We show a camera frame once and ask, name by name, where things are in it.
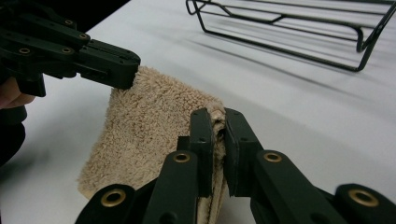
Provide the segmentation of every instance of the towel fold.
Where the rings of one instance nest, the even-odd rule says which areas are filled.
[[[222,136],[225,110],[217,97],[140,66],[129,90],[113,89],[104,129],[78,178],[78,190],[88,199],[111,184],[139,189],[158,177],[166,155],[179,136],[190,135],[191,112],[206,108],[216,139],[213,195],[198,200],[197,223],[216,223],[226,182]]]

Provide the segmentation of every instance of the beige towel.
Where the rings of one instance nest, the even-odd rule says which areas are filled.
[[[190,114],[206,108],[211,115],[215,144],[213,196],[198,201],[199,224],[216,223],[226,182],[221,136],[225,111],[220,99],[145,66],[139,67],[127,91],[112,90],[105,127],[78,179],[88,199],[111,184],[139,189],[156,178],[166,155],[177,148],[179,136],[190,135]]]

